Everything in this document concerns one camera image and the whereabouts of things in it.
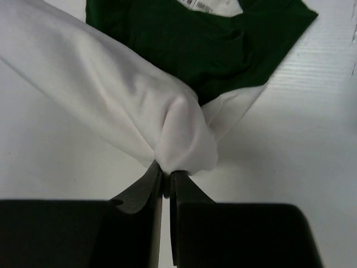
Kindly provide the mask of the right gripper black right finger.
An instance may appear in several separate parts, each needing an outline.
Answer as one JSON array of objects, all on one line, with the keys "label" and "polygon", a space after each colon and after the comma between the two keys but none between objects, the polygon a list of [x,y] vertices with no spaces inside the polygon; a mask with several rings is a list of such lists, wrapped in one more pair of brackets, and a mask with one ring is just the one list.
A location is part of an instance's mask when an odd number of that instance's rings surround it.
[{"label": "right gripper black right finger", "polygon": [[176,267],[322,267],[305,215],[283,203],[218,203],[184,171],[170,176]]}]

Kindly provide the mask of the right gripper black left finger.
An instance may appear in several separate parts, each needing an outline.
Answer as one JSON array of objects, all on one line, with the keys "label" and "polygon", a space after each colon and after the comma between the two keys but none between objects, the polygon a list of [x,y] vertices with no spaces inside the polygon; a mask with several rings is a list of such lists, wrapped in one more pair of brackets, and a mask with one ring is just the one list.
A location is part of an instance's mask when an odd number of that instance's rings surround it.
[{"label": "right gripper black left finger", "polygon": [[162,173],[110,200],[2,200],[2,267],[157,267]]}]

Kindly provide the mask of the white and green raglan t-shirt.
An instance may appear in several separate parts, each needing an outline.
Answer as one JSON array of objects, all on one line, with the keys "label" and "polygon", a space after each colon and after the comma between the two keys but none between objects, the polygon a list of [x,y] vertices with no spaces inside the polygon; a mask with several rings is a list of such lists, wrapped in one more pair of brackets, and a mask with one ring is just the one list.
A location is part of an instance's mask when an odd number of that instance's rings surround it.
[{"label": "white and green raglan t-shirt", "polygon": [[1,2],[1,60],[114,147],[166,173],[218,161],[317,18],[303,1]]}]

